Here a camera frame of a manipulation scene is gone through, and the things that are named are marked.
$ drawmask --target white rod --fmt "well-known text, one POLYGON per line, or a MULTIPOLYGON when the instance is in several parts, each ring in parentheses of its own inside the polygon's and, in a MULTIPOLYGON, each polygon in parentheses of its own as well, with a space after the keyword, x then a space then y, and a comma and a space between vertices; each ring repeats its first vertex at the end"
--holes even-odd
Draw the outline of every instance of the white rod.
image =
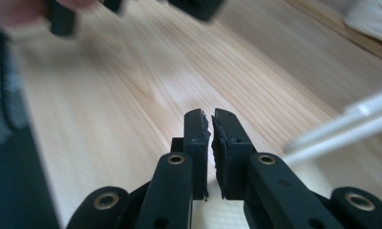
POLYGON ((326 125, 310 131, 289 142, 284 148, 284 153, 298 151, 308 145, 316 144, 328 138, 330 135, 338 135, 340 132, 351 128, 358 123, 367 121, 375 115, 382 114, 382 94, 363 100, 347 108, 345 114, 337 117, 326 125))
POLYGON ((292 153, 283 157, 283 160, 288 165, 294 165, 301 163, 305 160, 309 160, 328 152, 335 151, 344 146, 350 145, 354 142, 362 140, 364 138, 376 135, 382 132, 382 115, 369 122, 361 124, 357 127, 351 128, 340 135, 330 137, 329 139, 322 141, 318 144, 308 146, 302 151, 292 153))

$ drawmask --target wooden table surface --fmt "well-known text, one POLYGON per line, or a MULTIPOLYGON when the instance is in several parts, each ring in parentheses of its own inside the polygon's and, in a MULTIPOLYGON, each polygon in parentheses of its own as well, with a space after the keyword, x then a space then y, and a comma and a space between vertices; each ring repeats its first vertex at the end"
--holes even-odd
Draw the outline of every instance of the wooden table surface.
POLYGON ((24 30, 13 51, 62 225, 93 190, 148 181, 190 110, 231 111, 258 151, 282 155, 382 89, 382 60, 282 1, 229 1, 209 25, 155 1, 123 18, 95 5, 73 39, 24 30))

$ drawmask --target blurry object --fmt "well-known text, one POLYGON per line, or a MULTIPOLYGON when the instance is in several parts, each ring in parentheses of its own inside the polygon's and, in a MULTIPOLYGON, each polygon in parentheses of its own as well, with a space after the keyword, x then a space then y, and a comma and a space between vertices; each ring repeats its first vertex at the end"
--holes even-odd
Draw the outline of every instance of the blurry object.
POLYGON ((29 127, 0 146, 0 228, 59 228, 29 127))
MULTIPOLYGON (((119 12, 121 3, 125 0, 104 0, 104 6, 112 12, 119 12)), ((168 0, 170 5, 186 12, 190 16, 210 21, 223 4, 224 0, 168 0)), ((74 34, 75 12, 62 6, 55 0, 46 0, 49 5, 48 19, 51 22, 50 31, 56 36, 70 36, 74 34)))
POLYGON ((168 0, 168 2, 201 21, 209 21, 223 0, 168 0))
POLYGON ((350 105, 341 116, 292 140, 284 149, 284 160, 299 163, 381 132, 382 93, 350 105))
POLYGON ((344 23, 347 11, 356 2, 354 0, 345 1, 325 1, 325 0, 287 0, 289 4, 302 10, 317 21, 325 24, 339 34, 345 36, 355 44, 374 53, 382 58, 382 42, 367 35, 359 33, 344 23))
POLYGON ((75 12, 63 7, 55 0, 48 1, 48 4, 48 19, 51 22, 51 33, 57 36, 72 35, 75 26, 75 12))
POLYGON ((382 41, 382 0, 356 2, 344 22, 352 29, 382 41))

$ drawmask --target wooden floor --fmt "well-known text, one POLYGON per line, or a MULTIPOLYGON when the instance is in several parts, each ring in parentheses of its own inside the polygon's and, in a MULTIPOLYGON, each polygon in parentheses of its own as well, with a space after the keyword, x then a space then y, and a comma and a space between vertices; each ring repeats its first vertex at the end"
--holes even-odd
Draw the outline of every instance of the wooden floor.
POLYGON ((382 60, 283 1, 229 1, 212 25, 133 1, 123 18, 87 11, 75 39, 22 33, 13 50, 63 225, 94 189, 148 181, 190 110, 229 110, 282 155, 382 90, 382 60))
POLYGON ((325 197, 337 187, 351 186, 382 199, 382 133, 292 169, 310 190, 325 197))
POLYGON ((286 0, 291 6, 382 59, 382 41, 346 25, 357 0, 286 0))

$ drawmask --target white object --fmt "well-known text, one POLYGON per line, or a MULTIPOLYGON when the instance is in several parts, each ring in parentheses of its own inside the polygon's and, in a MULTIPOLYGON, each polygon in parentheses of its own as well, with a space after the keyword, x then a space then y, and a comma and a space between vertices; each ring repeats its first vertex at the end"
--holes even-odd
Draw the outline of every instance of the white object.
POLYGON ((382 0, 359 0, 350 8, 347 26, 382 41, 382 0))
POLYGON ((298 137, 285 147, 284 161, 300 163, 382 132, 382 94, 349 106, 325 126, 298 137))

